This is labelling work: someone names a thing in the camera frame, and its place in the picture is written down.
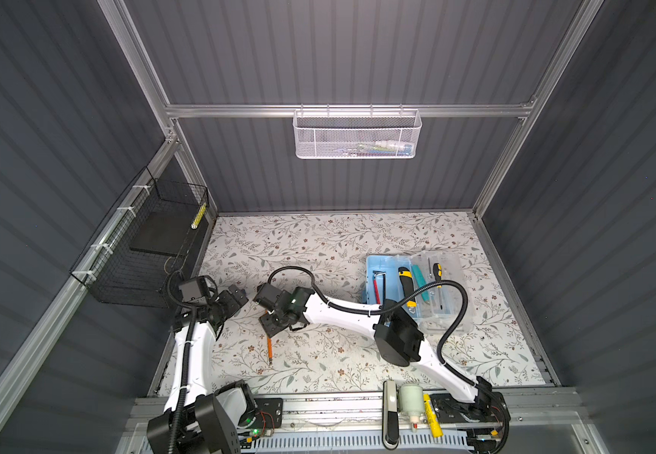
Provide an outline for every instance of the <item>floral pattern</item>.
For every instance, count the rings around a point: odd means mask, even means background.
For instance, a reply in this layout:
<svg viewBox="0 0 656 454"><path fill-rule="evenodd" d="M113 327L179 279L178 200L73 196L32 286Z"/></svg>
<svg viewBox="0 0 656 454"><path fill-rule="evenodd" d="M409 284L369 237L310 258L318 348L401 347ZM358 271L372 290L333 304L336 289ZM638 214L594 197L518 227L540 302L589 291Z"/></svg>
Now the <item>floral pattern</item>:
<svg viewBox="0 0 656 454"><path fill-rule="evenodd" d="M475 328L451 336L444 356L496 386L544 384L466 213L220 217L202 274L221 287L235 283L251 299L274 269L299 265L313 270L325 294L360 301L368 255L446 249L460 257L475 305ZM307 283L305 276L285 272L276 276L276 285ZM267 339L257 320L263 313L250 303L225 323L213 354L215 389L240 378L259 394L374 391L387 379L436 387L415 368L382 360L373 339L328 325L279 333L272 340L270 365ZM428 336L434 346L438 338ZM175 356L161 395L169 393Z"/></svg>

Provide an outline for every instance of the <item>yellow highlighter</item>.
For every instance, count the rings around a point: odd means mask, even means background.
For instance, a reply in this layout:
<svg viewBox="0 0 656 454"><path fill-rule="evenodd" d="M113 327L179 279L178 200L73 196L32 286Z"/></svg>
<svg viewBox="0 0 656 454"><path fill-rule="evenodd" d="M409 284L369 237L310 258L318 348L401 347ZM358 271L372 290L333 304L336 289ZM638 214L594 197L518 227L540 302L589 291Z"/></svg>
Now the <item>yellow highlighter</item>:
<svg viewBox="0 0 656 454"><path fill-rule="evenodd" d="M444 431L441 430L439 421L436 420L434 409L431 408L431 397L429 397L429 395L423 395L423 406L426 408L426 420L429 422L431 434L434 438L443 437Z"/></svg>

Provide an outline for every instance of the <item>wall-mounted basket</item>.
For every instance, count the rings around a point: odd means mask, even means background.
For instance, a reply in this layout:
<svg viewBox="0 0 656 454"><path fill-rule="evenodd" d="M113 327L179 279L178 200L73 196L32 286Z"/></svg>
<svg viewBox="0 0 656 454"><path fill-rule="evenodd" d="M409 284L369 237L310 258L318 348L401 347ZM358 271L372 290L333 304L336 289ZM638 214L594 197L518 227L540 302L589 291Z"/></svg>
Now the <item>wall-mounted basket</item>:
<svg viewBox="0 0 656 454"><path fill-rule="evenodd" d="M421 132L417 110L328 108L293 115L301 159L410 159Z"/></svg>

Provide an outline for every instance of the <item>corrugated wall panel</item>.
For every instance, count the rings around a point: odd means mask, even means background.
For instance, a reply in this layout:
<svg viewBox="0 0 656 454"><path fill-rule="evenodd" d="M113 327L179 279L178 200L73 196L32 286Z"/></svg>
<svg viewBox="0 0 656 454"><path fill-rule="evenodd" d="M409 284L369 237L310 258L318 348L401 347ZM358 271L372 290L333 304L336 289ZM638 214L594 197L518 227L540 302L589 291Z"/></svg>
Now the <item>corrugated wall panel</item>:
<svg viewBox="0 0 656 454"><path fill-rule="evenodd" d="M95 2L0 2L0 374L96 225L162 141ZM117 310L128 316L114 326ZM127 396L149 386L168 318L85 303L3 439L24 452L49 440L58 421L90 400L110 415L94 430L70 419L70 427L57 431L89 434L78 449L64 450L104 452L128 416ZM122 339L147 352L139 357ZM83 365L77 368L76 360ZM122 407L92 399L88 389L99 386L118 395ZM96 426L110 427L109 435Z"/></svg>
<svg viewBox="0 0 656 454"><path fill-rule="evenodd" d="M414 159L307 160L287 118L180 123L221 212L471 208L513 118L426 118Z"/></svg>
<svg viewBox="0 0 656 454"><path fill-rule="evenodd" d="M127 0L171 103L522 103L579 5Z"/></svg>
<svg viewBox="0 0 656 454"><path fill-rule="evenodd" d="M605 2L485 222L613 452L656 452L656 2Z"/></svg>

